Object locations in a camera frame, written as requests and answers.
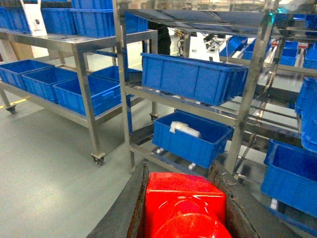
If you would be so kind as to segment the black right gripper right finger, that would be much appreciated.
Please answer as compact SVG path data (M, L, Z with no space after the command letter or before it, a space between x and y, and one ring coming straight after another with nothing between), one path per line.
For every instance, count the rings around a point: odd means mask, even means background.
M298 238L273 216L218 161L209 168L208 180L226 195L226 228L233 238Z

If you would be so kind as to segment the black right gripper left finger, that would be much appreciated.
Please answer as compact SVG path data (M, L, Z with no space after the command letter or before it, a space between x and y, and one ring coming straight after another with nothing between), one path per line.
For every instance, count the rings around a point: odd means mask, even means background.
M149 168L139 164L111 208L87 235L89 238L144 238Z

